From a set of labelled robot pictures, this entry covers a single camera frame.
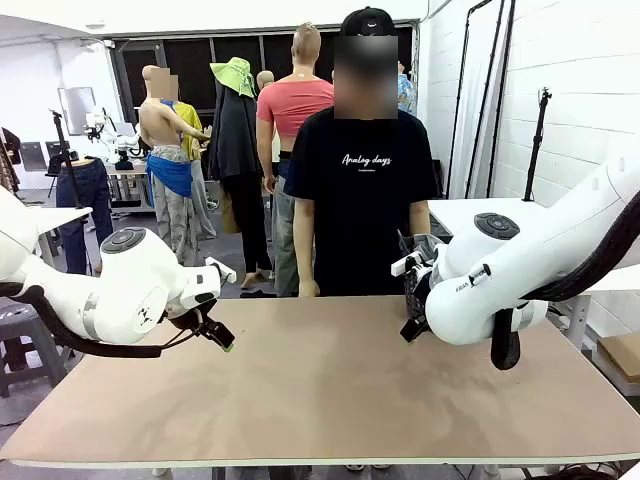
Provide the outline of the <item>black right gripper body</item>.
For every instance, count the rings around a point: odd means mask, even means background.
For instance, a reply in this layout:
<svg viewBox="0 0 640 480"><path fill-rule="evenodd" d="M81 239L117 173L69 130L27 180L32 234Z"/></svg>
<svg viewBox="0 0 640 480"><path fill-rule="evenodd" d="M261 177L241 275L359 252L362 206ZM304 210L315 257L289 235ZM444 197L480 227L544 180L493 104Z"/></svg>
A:
<svg viewBox="0 0 640 480"><path fill-rule="evenodd" d="M413 266L405 273L404 291L408 316L411 320L427 324L426 299L431 292L433 263Z"/></svg>

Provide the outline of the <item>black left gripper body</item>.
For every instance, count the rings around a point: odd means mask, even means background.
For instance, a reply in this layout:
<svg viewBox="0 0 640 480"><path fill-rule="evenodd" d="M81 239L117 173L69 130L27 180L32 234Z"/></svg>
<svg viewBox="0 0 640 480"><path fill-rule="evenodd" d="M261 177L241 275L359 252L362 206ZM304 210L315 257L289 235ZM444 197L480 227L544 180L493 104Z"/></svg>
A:
<svg viewBox="0 0 640 480"><path fill-rule="evenodd" d="M169 321L179 330L189 330L196 335L208 335L214 330L214 322L208 316L213 306L213 302L203 303L180 316L170 318Z"/></svg>

